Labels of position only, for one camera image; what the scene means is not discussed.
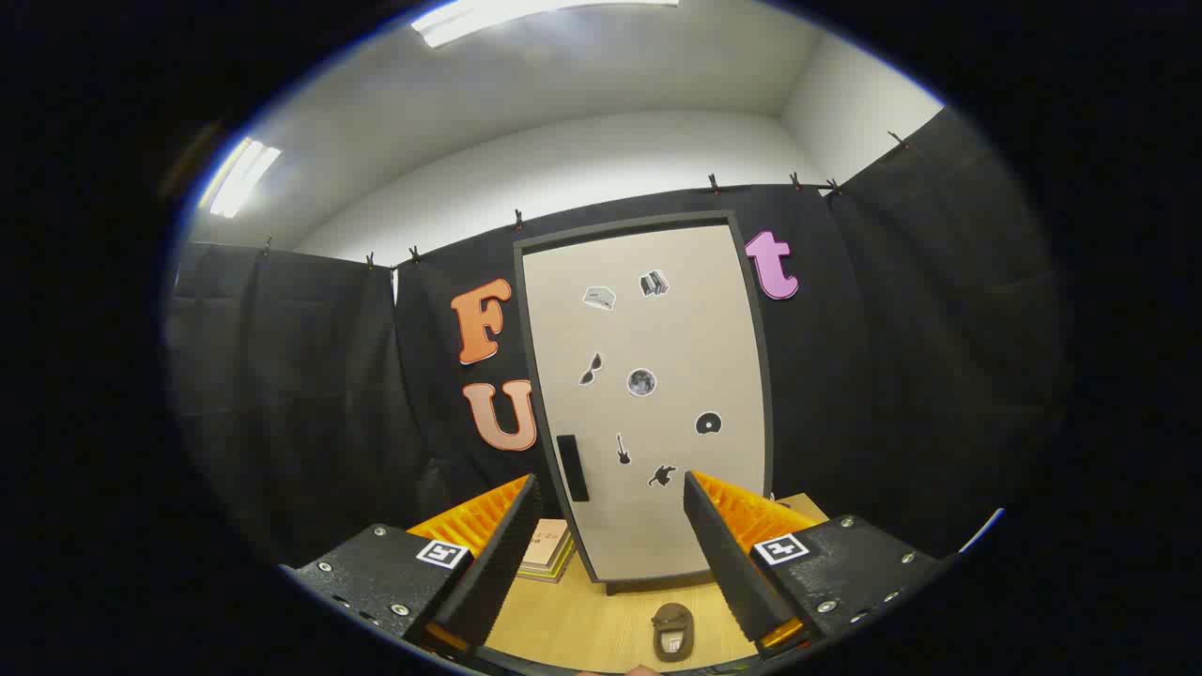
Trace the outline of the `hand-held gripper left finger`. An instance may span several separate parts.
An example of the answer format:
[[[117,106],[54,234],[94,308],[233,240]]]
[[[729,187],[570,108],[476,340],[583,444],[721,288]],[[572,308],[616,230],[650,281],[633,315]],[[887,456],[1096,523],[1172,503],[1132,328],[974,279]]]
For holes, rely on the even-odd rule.
[[[365,629],[469,657],[492,634],[542,509],[538,479],[526,474],[412,527],[369,524],[282,573]]]

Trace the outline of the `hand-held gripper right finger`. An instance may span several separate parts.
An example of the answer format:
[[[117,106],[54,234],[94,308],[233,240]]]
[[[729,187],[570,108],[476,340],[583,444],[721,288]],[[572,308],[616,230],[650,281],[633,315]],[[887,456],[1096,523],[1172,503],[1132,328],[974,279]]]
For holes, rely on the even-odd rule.
[[[763,657],[845,640],[945,570],[868,518],[808,518],[704,472],[684,476],[683,508],[727,607]]]

